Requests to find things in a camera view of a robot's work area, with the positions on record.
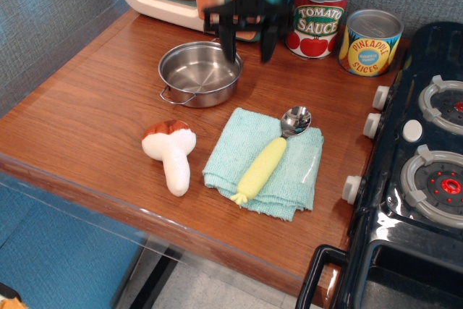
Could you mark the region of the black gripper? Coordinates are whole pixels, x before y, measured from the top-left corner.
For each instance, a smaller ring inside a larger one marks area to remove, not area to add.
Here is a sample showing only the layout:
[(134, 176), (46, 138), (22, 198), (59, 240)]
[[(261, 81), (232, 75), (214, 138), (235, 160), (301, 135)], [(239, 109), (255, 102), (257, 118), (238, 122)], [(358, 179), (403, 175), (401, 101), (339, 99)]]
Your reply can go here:
[(236, 33), (259, 32), (261, 62), (267, 63), (279, 39), (279, 33), (293, 28), (290, 4), (275, 5), (267, 0), (230, 0), (204, 9), (204, 30), (219, 35), (228, 62), (236, 59)]

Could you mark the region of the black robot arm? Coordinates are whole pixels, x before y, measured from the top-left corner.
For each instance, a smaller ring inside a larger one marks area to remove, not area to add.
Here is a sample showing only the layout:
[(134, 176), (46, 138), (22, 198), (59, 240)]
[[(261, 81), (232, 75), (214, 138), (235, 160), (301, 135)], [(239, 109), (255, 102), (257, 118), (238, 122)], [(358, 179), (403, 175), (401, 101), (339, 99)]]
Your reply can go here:
[(218, 35), (229, 62), (236, 59), (238, 32), (259, 33), (261, 61), (266, 63), (271, 60), (280, 37), (292, 30), (292, 13), (290, 4), (276, 5), (267, 0), (231, 0), (204, 9), (204, 30)]

